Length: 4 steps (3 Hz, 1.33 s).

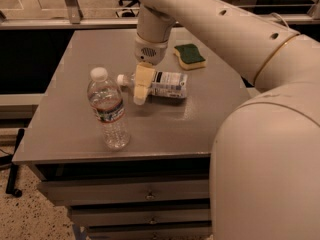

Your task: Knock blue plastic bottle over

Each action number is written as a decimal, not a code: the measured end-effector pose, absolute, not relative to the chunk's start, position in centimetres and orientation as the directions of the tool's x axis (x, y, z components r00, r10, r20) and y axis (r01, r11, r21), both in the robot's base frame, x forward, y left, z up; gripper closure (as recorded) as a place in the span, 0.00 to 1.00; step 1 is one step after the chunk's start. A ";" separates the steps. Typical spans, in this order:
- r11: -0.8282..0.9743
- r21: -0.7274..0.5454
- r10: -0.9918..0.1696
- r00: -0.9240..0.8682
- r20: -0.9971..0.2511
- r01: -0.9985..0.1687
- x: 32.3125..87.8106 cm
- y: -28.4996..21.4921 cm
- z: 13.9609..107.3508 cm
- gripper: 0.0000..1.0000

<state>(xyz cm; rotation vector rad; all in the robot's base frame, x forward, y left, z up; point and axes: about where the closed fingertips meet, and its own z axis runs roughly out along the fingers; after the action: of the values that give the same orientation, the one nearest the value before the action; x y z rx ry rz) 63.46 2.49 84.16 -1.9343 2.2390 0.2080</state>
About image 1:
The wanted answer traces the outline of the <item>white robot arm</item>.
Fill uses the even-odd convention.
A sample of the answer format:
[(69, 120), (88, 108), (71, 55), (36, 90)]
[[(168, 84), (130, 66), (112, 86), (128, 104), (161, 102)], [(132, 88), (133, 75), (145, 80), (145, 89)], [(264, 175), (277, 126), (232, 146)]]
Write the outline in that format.
[(259, 92), (213, 142), (214, 239), (320, 240), (318, 42), (221, 0), (140, 2), (140, 42), (166, 42), (176, 20)]

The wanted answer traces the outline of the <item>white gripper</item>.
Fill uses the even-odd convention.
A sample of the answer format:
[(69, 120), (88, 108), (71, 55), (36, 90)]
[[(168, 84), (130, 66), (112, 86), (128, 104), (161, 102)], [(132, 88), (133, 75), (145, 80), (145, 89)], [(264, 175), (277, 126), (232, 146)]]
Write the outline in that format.
[(158, 65), (164, 59), (167, 47), (167, 36), (143, 36), (139, 33), (136, 34), (135, 57), (140, 61), (136, 66), (134, 76), (133, 101), (136, 105), (143, 105), (145, 103), (156, 73), (152, 65)]

